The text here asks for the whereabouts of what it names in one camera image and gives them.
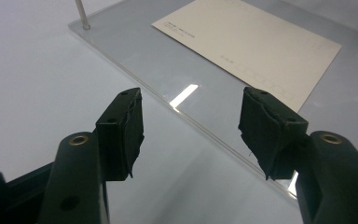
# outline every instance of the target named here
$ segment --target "metal post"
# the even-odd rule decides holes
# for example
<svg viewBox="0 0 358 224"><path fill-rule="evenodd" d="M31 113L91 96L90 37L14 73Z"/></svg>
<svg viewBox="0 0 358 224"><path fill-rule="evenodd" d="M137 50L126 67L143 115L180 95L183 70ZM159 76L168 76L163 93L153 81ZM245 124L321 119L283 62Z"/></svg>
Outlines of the metal post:
<svg viewBox="0 0 358 224"><path fill-rule="evenodd" d="M83 3L81 2L81 0L76 0L76 5L77 5L77 9L79 10L81 22L83 23L83 29L89 30L91 27L89 25L89 22L87 21L86 12L84 11L83 8Z"/></svg>

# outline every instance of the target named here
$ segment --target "gray surface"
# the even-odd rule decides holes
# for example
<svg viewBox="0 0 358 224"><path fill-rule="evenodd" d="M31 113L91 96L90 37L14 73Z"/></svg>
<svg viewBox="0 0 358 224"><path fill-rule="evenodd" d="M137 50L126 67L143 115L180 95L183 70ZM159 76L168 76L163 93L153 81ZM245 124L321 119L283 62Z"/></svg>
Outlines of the gray surface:
<svg viewBox="0 0 358 224"><path fill-rule="evenodd" d="M115 2L83 3L90 13ZM91 131L119 92L139 86L70 34L67 24L77 19L74 1L0 1L0 171L7 180L51 162L65 136ZM301 223L295 201L143 94L145 142L134 179L108 185L112 223Z"/></svg>
<svg viewBox="0 0 358 224"><path fill-rule="evenodd" d="M79 21L70 28L166 103L188 85L200 85L178 106L182 117L259 170L237 130L245 83L151 26L189 2L126 0L90 16L91 30ZM358 148L358 32L283 2L246 2L342 45L299 114L310 122L309 133L335 132Z"/></svg>

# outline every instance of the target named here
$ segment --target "beige envelope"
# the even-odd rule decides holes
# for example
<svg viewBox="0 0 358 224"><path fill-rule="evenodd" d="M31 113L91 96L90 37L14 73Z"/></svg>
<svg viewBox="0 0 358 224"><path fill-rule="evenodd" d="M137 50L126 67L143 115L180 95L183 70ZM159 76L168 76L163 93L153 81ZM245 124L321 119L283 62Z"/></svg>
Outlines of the beige envelope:
<svg viewBox="0 0 358 224"><path fill-rule="evenodd" d="M240 0L196 0L153 26L295 111L341 48Z"/></svg>

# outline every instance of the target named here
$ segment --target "transparent acrylic shelf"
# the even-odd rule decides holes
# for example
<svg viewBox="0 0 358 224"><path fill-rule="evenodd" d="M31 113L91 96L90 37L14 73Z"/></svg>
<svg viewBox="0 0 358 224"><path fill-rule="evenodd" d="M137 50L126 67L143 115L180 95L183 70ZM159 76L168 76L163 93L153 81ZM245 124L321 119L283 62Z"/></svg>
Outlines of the transparent acrylic shelf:
<svg viewBox="0 0 358 224"><path fill-rule="evenodd" d="M81 21L69 27L167 104L198 85L176 107L178 113L263 175L237 129L246 84L151 25L190 2L125 0L90 15L90 30ZM299 114L310 122L309 133L339 133L358 149L358 31L286 3L290 0L246 2L342 45ZM289 184L277 181L283 190Z"/></svg>

